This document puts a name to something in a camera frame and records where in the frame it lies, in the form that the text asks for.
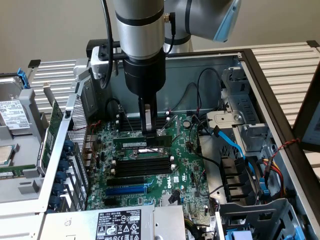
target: power supply label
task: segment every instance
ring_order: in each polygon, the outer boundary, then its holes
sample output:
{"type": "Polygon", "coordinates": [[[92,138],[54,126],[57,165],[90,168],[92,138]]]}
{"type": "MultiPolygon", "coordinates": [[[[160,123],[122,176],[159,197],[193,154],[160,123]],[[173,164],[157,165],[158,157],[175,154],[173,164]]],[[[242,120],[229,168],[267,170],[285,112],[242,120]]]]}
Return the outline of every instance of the power supply label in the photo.
{"type": "Polygon", "coordinates": [[[10,130],[30,128],[25,111],[19,100],[0,101],[0,114],[10,130]]]}
{"type": "Polygon", "coordinates": [[[96,240],[140,240],[141,210],[99,213],[96,240]]]}

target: silver cylinder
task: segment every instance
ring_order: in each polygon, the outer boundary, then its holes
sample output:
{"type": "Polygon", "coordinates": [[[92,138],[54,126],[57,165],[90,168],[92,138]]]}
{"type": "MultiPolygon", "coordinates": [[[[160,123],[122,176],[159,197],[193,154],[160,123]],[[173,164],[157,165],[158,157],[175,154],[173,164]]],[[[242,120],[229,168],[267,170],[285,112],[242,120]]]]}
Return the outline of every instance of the silver cylinder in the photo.
{"type": "Polygon", "coordinates": [[[121,49],[132,59],[155,56],[165,42],[163,0],[114,0],[121,49]]]}
{"type": "Polygon", "coordinates": [[[156,55],[165,42],[163,17],[144,26],[131,26],[117,19],[121,49],[131,58],[148,59],[156,55]]]}
{"type": "Polygon", "coordinates": [[[113,0],[114,9],[124,19],[146,19],[164,8],[164,0],[113,0]]]}

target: green circuit board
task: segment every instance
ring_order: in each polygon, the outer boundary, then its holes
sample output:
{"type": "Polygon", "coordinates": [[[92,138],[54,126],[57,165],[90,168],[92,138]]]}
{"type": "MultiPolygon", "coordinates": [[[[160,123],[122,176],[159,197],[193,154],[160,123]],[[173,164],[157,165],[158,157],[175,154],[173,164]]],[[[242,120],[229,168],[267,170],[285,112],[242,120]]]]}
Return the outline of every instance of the green circuit board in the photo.
{"type": "MultiPolygon", "coordinates": [[[[87,200],[87,210],[97,210],[106,208],[132,207],[155,204],[156,207],[162,205],[164,195],[171,195],[174,190],[180,191],[181,201],[183,203],[183,212],[185,217],[191,218],[194,223],[209,224],[209,212],[205,213],[204,207],[209,206],[209,198],[200,196],[196,191],[195,183],[204,170],[204,163],[201,158],[193,153],[189,153],[186,148],[186,142],[189,141],[189,129],[182,125],[184,120],[191,121],[190,116],[179,114],[173,120],[165,131],[164,135],[172,136],[173,143],[170,148],[164,148],[164,151],[174,156],[175,169],[171,174],[148,175],[145,176],[145,183],[152,183],[147,193],[124,194],[112,196],[116,198],[116,205],[106,206],[104,200],[106,196],[107,180],[114,178],[111,174],[111,161],[113,156],[121,156],[123,160],[129,160],[133,150],[116,150],[113,144],[115,138],[135,138],[139,137],[141,132],[118,132],[112,124],[104,123],[97,129],[96,134],[101,139],[96,154],[105,154],[105,160],[100,162],[100,168],[96,169],[95,161],[91,161],[89,170],[90,191],[87,200]],[[192,183],[191,174],[194,174],[195,182],[192,183]]],[[[195,138],[195,131],[191,134],[191,141],[195,138]]],[[[202,178],[199,184],[202,193],[208,192],[207,182],[202,178]]]]}
{"type": "Polygon", "coordinates": [[[61,112],[57,101],[54,100],[52,105],[50,124],[48,129],[46,130],[47,132],[46,132],[45,140],[42,143],[43,145],[41,145],[41,147],[44,149],[42,154],[38,156],[39,158],[41,158],[41,161],[45,168],[48,167],[49,165],[50,157],[55,145],[55,141],[58,135],[59,127],[60,127],[63,116],[64,115],[61,112]]]}

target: gray wall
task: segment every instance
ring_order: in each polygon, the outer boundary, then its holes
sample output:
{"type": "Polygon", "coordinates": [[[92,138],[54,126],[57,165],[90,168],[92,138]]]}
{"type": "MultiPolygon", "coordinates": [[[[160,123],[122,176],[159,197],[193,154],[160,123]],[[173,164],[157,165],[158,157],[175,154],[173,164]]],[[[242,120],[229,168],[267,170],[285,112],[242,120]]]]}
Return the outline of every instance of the gray wall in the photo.
{"type": "MultiPolygon", "coordinates": [[[[107,2],[117,40],[113,1],[107,2]]],[[[319,22],[319,0],[242,0],[227,43],[193,37],[193,47],[320,42],[319,22]]],[[[0,0],[0,73],[26,69],[31,59],[85,57],[88,40],[105,37],[100,0],[0,0]]]]}

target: screw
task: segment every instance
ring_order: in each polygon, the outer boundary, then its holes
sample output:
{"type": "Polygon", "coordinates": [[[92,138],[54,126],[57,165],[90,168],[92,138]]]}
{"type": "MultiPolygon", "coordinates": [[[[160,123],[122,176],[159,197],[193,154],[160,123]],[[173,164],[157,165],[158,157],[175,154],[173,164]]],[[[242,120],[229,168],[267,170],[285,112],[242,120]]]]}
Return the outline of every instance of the screw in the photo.
{"type": "Polygon", "coordinates": [[[240,122],[242,120],[242,116],[240,116],[239,114],[234,115],[233,118],[236,122],[240,122]]]}

